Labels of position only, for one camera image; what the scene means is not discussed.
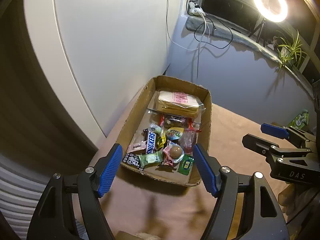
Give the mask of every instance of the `cardboard box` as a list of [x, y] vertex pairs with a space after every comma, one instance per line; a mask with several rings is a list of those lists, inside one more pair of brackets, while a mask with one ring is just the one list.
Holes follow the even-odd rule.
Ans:
[[[143, 119], [143, 116], [148, 108], [148, 105], [155, 93], [156, 90], [171, 90], [171, 91], [181, 91], [190, 95], [197, 96], [201, 102], [204, 103], [206, 108], [201, 114], [201, 133], [198, 134], [197, 142], [200, 143], [205, 150], [209, 150], [209, 140], [210, 140], [210, 127], [211, 127], [211, 95], [210, 92], [198, 85], [192, 84], [187, 81], [183, 81], [177, 78], [168, 77], [168, 76], [157, 76], [152, 78], [143, 88], [140, 93], [138, 100], [134, 104], [124, 126], [122, 127], [120, 134], [117, 138], [116, 143], [119, 143], [123, 148], [123, 157], [126, 153], [126, 150], [135, 135], [135, 132], [138, 130], [140, 123]], [[157, 170], [156, 166], [151, 166], [145, 168], [143, 171], [127, 165], [126, 163], [121, 162], [121, 165], [126, 167], [129, 170], [135, 171], [142, 175], [151, 177], [153, 179], [169, 182], [172, 184], [177, 184], [185, 187], [196, 186], [200, 183], [201, 177], [196, 168], [196, 165], [193, 165], [191, 173], [189, 176], [180, 174], [180, 173], [169, 173], [164, 171]]]

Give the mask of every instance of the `potted plant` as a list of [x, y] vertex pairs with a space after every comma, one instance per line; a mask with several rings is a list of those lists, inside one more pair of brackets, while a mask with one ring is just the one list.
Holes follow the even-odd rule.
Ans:
[[301, 49], [302, 44], [300, 42], [299, 31], [296, 38], [292, 36], [292, 43], [290, 43], [286, 38], [278, 38], [283, 41], [283, 44], [279, 45], [279, 47], [282, 47], [281, 50], [278, 49], [278, 58], [280, 59], [278, 71], [283, 66], [287, 66], [291, 70], [299, 69], [302, 60], [305, 58], [303, 54], [307, 55]]

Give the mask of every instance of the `black cable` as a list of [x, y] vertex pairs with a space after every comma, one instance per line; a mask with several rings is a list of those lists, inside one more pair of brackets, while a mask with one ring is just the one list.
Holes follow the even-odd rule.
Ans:
[[[188, 3], [189, 3], [189, 0], [187, 0], [187, 2], [186, 2], [186, 11], [187, 11], [187, 14], [188, 15], [190, 15], [190, 16], [195, 16], [194, 14], [189, 14], [189, 11], [188, 11]], [[230, 28], [228, 27], [228, 26], [226, 26], [224, 23], [222, 23], [217, 17], [215, 17], [215, 16], [213, 16], [216, 20], [218, 20], [223, 26], [225, 26], [226, 28], [228, 28], [228, 30], [231, 32], [231, 41], [226, 45], [226, 46], [224, 46], [223, 48], [219, 48], [219, 47], [217, 47], [217, 46], [215, 46], [215, 45], [213, 45], [213, 44], [211, 44], [211, 43], [209, 43], [209, 42], [207, 42], [207, 41], [201, 41], [201, 42], [206, 42], [207, 44], [209, 44], [209, 45], [211, 45], [211, 46], [213, 46], [213, 47], [215, 47], [215, 48], [217, 48], [217, 49], [224, 49], [224, 48], [226, 48], [226, 47], [228, 47], [229, 45], [230, 45], [230, 43], [233, 41], [233, 33], [232, 33], [232, 31], [230, 30]], [[209, 17], [207, 17], [207, 16], [205, 16], [205, 18], [207, 18], [207, 19], [209, 19], [210, 21], [211, 21], [211, 23], [212, 23], [212, 25], [213, 25], [213, 28], [214, 28], [214, 30], [216, 30], [217, 28], [214, 26], [214, 23], [213, 23], [213, 21], [209, 18]], [[194, 33], [193, 33], [193, 36], [194, 36], [194, 38], [196, 39], [196, 41], [198, 41], [198, 42], [200, 42], [197, 38], [196, 38], [196, 31], [203, 25], [204, 23], [202, 23], [201, 25], [199, 25], [198, 26], [198, 28], [196, 28], [196, 30], [194, 31]]]
[[318, 190], [317, 193], [314, 194], [314, 196], [308, 201], [308, 203], [307, 203], [297, 214], [295, 214], [295, 215], [287, 222], [287, 225], [288, 225], [292, 220], [294, 220], [298, 215], [300, 215], [300, 213], [306, 209], [306, 207], [315, 199], [315, 197], [316, 197], [319, 193], [320, 193], [320, 190]]
[[188, 3], [189, 3], [189, 0], [187, 0], [187, 2], [186, 2], [186, 12], [187, 12], [188, 15], [194, 16], [194, 14], [193, 14], [193, 15], [189, 14], [189, 11], [188, 11]]
[[[223, 22], [221, 22], [217, 17], [215, 17], [215, 16], [213, 16], [213, 15], [212, 15], [212, 17], [214, 17], [216, 20], [218, 20], [223, 26], [225, 26], [226, 28], [228, 28], [228, 30], [231, 32], [231, 40], [230, 40], [230, 42], [229, 42], [226, 46], [224, 46], [224, 47], [222, 47], [222, 48], [219, 48], [219, 47], [217, 47], [217, 46], [215, 46], [215, 45], [213, 45], [213, 44], [211, 44], [211, 43], [209, 43], [209, 42], [206, 42], [206, 41], [202, 41], [202, 42], [206, 42], [207, 44], [209, 44], [209, 45], [211, 45], [211, 46], [214, 46], [214, 47], [217, 48], [217, 49], [224, 49], [224, 48], [228, 47], [228, 46], [230, 45], [230, 43], [233, 41], [233, 33], [232, 33], [232, 31], [230, 30], [230, 28], [229, 28], [228, 26], [226, 26]], [[209, 17], [207, 17], [207, 16], [205, 16], [205, 18], [209, 19], [209, 20], [212, 22], [213, 28], [216, 29], [216, 27], [215, 27], [214, 24], [213, 24], [213, 21], [212, 21]], [[193, 36], [194, 36], [194, 38], [196, 39], [196, 41], [199, 41], [199, 40], [196, 38], [196, 31], [197, 31], [203, 24], [204, 24], [204, 23], [200, 24], [200, 25], [198, 26], [198, 28], [196, 28], [196, 30], [195, 30], [194, 33], [193, 33]]]

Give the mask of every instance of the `green candy wrapper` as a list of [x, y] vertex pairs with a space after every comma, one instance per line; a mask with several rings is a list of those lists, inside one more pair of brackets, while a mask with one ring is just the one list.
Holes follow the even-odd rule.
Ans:
[[155, 153], [142, 154], [138, 155], [140, 159], [141, 168], [151, 163], [160, 163], [162, 162], [162, 151]]
[[184, 155], [183, 159], [180, 162], [178, 172], [183, 175], [188, 175], [191, 170], [193, 162], [194, 162], [194, 159], [192, 156]]
[[287, 126], [303, 130], [303, 127], [309, 124], [309, 112], [304, 109], [302, 113], [298, 114]]

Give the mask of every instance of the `chocolate ball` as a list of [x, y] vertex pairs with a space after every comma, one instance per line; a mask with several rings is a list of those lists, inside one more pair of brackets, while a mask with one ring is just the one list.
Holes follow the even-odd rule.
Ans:
[[182, 148], [180, 146], [172, 146], [169, 150], [170, 157], [173, 159], [178, 159], [182, 154]]

